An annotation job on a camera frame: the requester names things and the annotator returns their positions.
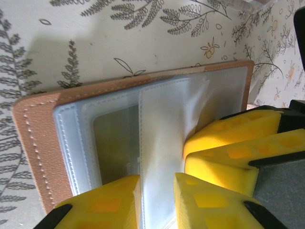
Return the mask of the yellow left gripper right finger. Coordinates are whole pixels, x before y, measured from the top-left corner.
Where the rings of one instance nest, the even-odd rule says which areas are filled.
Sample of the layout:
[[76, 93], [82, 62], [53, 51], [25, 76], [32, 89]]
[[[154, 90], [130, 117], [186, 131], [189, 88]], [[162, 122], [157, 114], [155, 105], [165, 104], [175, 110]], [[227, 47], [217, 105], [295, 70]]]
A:
[[255, 199], [186, 173], [174, 175], [174, 202], [178, 229], [284, 229]]

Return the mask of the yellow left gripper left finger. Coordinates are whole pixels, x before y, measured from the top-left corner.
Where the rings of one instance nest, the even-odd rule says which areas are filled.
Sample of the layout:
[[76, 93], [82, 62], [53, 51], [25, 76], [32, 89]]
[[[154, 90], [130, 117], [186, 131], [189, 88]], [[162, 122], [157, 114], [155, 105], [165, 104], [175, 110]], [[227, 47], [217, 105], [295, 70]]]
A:
[[140, 229], [140, 181], [130, 175], [69, 198], [33, 229]]

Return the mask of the tan leather card holder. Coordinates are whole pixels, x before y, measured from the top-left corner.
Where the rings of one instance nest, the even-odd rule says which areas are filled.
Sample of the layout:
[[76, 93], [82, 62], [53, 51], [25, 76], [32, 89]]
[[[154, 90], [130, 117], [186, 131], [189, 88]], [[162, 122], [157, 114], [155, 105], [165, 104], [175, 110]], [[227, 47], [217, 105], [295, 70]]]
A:
[[213, 78], [224, 79], [229, 73], [242, 68], [245, 68], [245, 72], [237, 78], [243, 81], [239, 108], [239, 111], [243, 111], [247, 107], [254, 68], [254, 62], [246, 60], [147, 73], [131, 78], [103, 81], [71, 89], [31, 95], [18, 100], [13, 105], [13, 120], [45, 212], [49, 213], [57, 204], [72, 197], [52, 115], [55, 107], [188, 73], [210, 73]]

